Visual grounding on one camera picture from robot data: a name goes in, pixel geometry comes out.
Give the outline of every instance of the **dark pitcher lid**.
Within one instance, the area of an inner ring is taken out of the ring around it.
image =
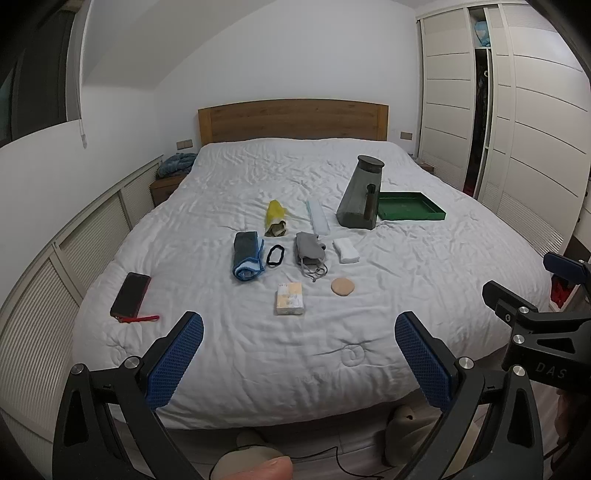
[[[358,167],[370,173],[380,173],[385,166],[383,161],[368,155],[360,155],[357,160],[359,160]]]

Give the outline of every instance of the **window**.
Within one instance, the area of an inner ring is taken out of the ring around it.
[[[10,93],[14,71],[8,74],[0,87],[0,147],[10,142]]]
[[[35,32],[0,88],[0,147],[66,121],[66,60],[75,13],[59,11]]]

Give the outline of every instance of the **gray face mask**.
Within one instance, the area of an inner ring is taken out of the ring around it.
[[[299,232],[295,236],[295,261],[302,273],[312,281],[324,277],[329,269],[324,263],[326,258],[325,244],[318,241],[313,233]]]

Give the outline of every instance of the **green tray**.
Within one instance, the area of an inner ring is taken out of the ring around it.
[[[382,220],[445,220],[445,212],[420,192],[381,192]]]

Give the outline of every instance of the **black hair tie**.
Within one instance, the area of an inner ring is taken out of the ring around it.
[[[281,250],[281,257],[279,258],[278,262],[272,262],[271,261],[271,254],[275,251],[276,248]],[[281,262],[283,262],[283,255],[285,255],[285,248],[283,248],[281,245],[274,246],[273,248],[271,248],[269,250],[269,254],[267,255],[267,265],[269,265],[270,267],[277,267],[277,266],[281,265]]]

